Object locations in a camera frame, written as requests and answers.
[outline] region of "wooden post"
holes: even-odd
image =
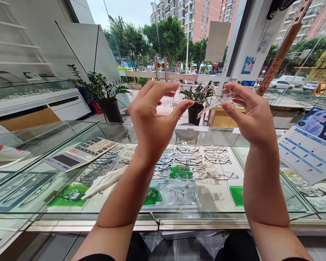
[[[262,96],[266,92],[268,86],[270,85],[274,76],[278,72],[281,64],[283,63],[287,53],[289,52],[294,39],[296,38],[299,30],[301,29],[301,26],[302,26],[301,23],[294,24],[291,26],[289,33],[287,34],[283,43],[281,44],[280,49],[279,49],[272,65],[270,66],[269,70],[266,72],[266,75],[264,76],[264,79],[263,79],[260,87],[257,90],[258,95]]]

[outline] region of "black speaker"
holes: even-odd
[[[267,14],[267,20],[272,20],[278,9],[279,11],[284,11],[289,8],[294,1],[295,0],[273,0]]]

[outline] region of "calculator display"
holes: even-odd
[[[52,158],[59,161],[59,162],[61,162],[61,163],[63,163],[63,164],[65,164],[65,165],[67,165],[67,166],[69,166],[69,167],[75,166],[75,165],[77,165],[79,163],[78,161],[76,161],[74,159],[71,159],[71,158],[69,158],[69,157],[67,157],[67,156],[65,156],[63,154],[52,157]]]

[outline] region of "sleeve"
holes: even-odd
[[[92,254],[81,258],[79,261],[115,261],[115,259],[106,254]]]
[[[283,261],[308,261],[308,260],[300,257],[290,257],[284,259]]]

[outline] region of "stool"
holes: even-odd
[[[183,126],[195,126],[192,123],[180,124]],[[195,141],[197,144],[199,131],[193,129],[175,129],[176,141]]]

